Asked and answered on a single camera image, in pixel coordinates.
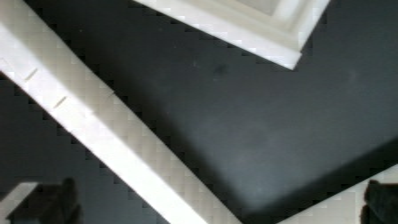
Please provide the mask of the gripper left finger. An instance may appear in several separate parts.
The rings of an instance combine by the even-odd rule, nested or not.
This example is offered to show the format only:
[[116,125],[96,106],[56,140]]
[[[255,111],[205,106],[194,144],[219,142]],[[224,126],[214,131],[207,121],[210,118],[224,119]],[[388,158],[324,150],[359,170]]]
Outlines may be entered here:
[[0,224],[82,224],[75,180],[24,182],[0,200]]

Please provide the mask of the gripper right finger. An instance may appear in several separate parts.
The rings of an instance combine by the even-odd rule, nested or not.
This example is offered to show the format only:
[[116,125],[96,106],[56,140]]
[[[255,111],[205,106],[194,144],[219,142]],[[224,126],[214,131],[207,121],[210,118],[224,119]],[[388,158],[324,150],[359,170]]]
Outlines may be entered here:
[[368,182],[361,224],[398,224],[398,184]]

